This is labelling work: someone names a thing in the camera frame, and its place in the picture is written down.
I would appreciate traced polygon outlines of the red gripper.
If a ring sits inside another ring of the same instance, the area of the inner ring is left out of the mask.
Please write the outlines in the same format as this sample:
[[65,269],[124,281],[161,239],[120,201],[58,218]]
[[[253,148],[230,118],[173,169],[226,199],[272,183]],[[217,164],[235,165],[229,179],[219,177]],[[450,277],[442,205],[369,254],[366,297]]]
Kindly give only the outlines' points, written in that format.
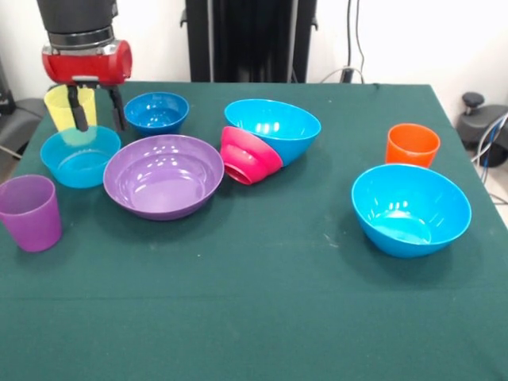
[[[58,50],[46,44],[41,53],[44,69],[55,83],[100,83],[113,103],[113,119],[118,131],[125,131],[128,123],[124,115],[121,92],[117,85],[131,77],[133,57],[126,40],[113,40],[102,47],[85,50]],[[67,99],[77,130],[86,132],[88,123],[79,103],[78,87],[67,85]]]

